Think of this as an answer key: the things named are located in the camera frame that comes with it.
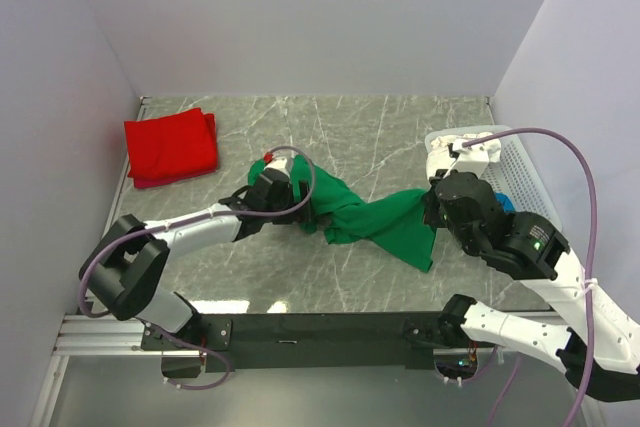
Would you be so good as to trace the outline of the green t shirt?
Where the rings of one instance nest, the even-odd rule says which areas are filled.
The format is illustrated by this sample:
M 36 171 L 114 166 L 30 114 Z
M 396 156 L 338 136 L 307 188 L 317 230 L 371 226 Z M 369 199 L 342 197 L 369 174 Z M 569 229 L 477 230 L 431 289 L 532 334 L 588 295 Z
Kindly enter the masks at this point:
M 423 221 L 425 190 L 402 190 L 367 202 L 320 167 L 314 172 L 313 216 L 300 224 L 303 232 L 322 232 L 330 245 L 371 241 L 421 272 L 431 269 L 436 233 Z

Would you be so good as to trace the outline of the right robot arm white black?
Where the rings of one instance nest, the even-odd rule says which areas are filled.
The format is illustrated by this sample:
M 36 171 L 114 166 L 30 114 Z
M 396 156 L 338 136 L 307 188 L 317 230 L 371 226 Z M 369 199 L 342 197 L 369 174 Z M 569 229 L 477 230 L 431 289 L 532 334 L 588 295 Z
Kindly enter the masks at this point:
M 439 334 L 507 347 L 556 368 L 579 387 L 593 362 L 586 394 L 602 402 L 639 397 L 639 325 L 588 279 L 567 239 L 546 218 L 503 209 L 491 185 L 471 172 L 439 169 L 424 196 L 427 225 L 447 229 L 463 251 L 540 296 L 562 323 L 507 314 L 456 294 L 443 308 Z

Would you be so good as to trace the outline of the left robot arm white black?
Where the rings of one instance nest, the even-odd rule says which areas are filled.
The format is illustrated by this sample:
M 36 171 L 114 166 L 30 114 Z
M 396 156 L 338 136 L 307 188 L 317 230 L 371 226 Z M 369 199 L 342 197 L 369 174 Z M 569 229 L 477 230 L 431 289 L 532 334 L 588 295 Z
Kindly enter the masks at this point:
M 268 167 L 251 185 L 200 211 L 160 221 L 129 214 L 117 219 L 79 271 L 79 306 L 88 317 L 91 292 L 118 320 L 138 319 L 164 331 L 176 348 L 199 339 L 201 315 L 182 295 L 159 286 L 166 264 L 204 247 L 233 243 L 265 224 L 311 218 L 313 179 L 291 179 L 286 166 Z

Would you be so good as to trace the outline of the blue crumpled t shirt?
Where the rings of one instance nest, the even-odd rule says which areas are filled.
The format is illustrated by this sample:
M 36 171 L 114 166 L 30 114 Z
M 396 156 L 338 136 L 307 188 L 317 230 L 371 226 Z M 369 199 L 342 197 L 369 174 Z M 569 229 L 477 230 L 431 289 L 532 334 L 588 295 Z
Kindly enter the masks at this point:
M 496 192 L 495 193 L 495 198 L 498 201 L 498 203 L 501 205 L 502 209 L 505 212 L 515 212 L 516 209 L 512 203 L 512 201 L 510 200 L 510 198 L 502 193 L 502 192 Z

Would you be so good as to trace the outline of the white crumpled t shirt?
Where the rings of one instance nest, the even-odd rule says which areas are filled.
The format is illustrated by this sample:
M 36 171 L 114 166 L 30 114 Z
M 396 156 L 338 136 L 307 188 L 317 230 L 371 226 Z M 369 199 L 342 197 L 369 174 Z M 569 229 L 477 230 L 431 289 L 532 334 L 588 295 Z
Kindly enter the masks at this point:
M 490 135 L 490 132 L 480 132 L 436 137 L 430 142 L 431 150 L 427 155 L 427 180 L 433 182 L 452 171 L 471 172 L 481 177 L 488 166 L 500 162 L 501 142 L 489 140 L 471 147 L 464 147 L 463 144 Z

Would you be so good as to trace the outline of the white plastic basket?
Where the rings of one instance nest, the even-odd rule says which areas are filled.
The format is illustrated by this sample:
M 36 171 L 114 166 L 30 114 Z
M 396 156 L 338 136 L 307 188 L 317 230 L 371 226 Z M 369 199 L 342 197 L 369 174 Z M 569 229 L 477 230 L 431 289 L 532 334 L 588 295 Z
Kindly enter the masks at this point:
M 504 125 L 449 128 L 427 134 L 424 144 L 430 154 L 441 145 L 446 146 L 450 137 L 473 138 L 507 130 L 510 127 Z M 495 192 L 504 194 L 516 211 L 542 215 L 561 230 L 562 221 L 520 138 L 515 135 L 503 137 L 500 146 L 499 160 L 490 161 L 480 178 Z

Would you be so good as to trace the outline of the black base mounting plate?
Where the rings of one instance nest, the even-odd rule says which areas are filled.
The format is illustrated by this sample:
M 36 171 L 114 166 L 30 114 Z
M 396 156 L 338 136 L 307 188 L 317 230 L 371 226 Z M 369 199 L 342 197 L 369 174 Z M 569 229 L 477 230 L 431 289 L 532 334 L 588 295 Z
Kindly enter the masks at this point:
M 438 312 L 205 314 L 196 344 L 234 369 L 403 366 L 433 369 L 438 349 L 474 342 Z

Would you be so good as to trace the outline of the aluminium frame rail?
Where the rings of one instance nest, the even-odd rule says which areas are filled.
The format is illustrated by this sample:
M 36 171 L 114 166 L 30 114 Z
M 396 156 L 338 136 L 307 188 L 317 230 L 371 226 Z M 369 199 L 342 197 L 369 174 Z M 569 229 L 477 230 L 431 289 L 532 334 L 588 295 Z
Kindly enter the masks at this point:
M 141 351 L 145 331 L 145 326 L 137 320 L 67 315 L 57 334 L 53 354 L 69 357 L 134 355 Z

